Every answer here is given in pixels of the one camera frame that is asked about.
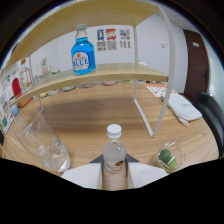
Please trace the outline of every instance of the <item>table surface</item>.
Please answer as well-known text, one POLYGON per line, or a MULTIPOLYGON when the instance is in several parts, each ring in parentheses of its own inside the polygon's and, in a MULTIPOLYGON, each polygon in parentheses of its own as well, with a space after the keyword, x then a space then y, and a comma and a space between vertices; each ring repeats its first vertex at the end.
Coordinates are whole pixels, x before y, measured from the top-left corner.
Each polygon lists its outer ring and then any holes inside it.
MULTIPOLYGON (((160 147, 173 141, 180 143, 186 152, 185 162, 180 169, 218 158, 215 138, 203 118, 191 121, 190 125, 185 127, 167 108, 158 134, 151 138, 133 96, 133 83, 123 84, 117 81, 111 86, 95 83, 92 87, 84 88, 79 85, 69 92, 61 91, 56 95, 41 98, 44 106, 42 115, 70 154, 69 169, 86 165, 102 154, 103 146, 108 141, 107 126, 110 124, 121 125, 120 140, 126 145, 127 153, 143 164, 153 165, 153 158, 160 147)), ((154 130, 162 107, 161 99, 155 97, 144 84, 139 83, 138 102, 154 130)), ((35 98, 24 108, 20 108, 16 118, 32 108, 40 108, 35 98)), ((15 122, 5 135, 4 157, 40 167, 17 140, 14 125, 15 122)), ((110 174, 104 168, 102 189, 128 189, 126 170, 110 174)))

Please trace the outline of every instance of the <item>shelf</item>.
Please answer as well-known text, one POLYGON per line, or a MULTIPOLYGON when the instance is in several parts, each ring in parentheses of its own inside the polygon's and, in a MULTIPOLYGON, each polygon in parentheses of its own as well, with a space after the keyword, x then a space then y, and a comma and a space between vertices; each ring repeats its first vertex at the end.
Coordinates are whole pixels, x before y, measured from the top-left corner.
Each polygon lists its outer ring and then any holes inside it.
POLYGON ((96 65, 96 72, 81 76, 75 76, 73 70, 67 70, 55 75, 49 74, 46 78, 41 79, 36 83, 34 88, 12 101, 10 106, 15 105, 28 97, 48 92, 53 89, 77 84, 113 80, 147 80, 167 82, 168 75, 145 65, 135 63, 96 65))
POLYGON ((29 57, 48 42, 73 32, 78 24, 137 26, 159 12, 156 6, 134 0, 77 1, 55 12, 34 27, 13 52, 7 67, 29 57))

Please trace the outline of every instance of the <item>door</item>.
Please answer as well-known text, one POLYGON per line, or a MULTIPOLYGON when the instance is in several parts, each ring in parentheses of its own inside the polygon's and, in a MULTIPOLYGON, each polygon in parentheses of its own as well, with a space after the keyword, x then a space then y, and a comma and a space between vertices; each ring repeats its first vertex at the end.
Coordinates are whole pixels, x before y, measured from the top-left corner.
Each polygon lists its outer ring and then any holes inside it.
POLYGON ((196 92, 207 92, 209 81, 209 62, 204 42, 200 34, 184 30, 188 48, 188 73, 184 96, 192 103, 196 92))

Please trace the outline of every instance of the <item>blue bottle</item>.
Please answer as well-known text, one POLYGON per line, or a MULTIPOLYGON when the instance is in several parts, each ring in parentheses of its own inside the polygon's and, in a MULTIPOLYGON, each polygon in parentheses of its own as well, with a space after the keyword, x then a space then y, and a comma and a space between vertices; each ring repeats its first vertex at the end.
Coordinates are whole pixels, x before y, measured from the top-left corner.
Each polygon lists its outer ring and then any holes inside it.
POLYGON ((88 41, 86 25, 76 27, 76 43, 71 49, 75 75, 85 75, 96 71, 94 46, 88 41))

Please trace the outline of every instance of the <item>bottle cap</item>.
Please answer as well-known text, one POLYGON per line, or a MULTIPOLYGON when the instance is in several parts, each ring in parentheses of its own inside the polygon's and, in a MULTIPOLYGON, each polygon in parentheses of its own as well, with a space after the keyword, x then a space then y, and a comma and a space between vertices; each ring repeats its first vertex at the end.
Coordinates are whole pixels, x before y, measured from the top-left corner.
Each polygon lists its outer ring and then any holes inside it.
POLYGON ((78 30, 84 30, 84 29, 86 29, 86 24, 79 24, 79 25, 76 26, 77 31, 78 30))
POLYGON ((118 124, 111 124, 107 127, 107 136, 109 138, 119 138, 121 136, 121 126, 118 124))

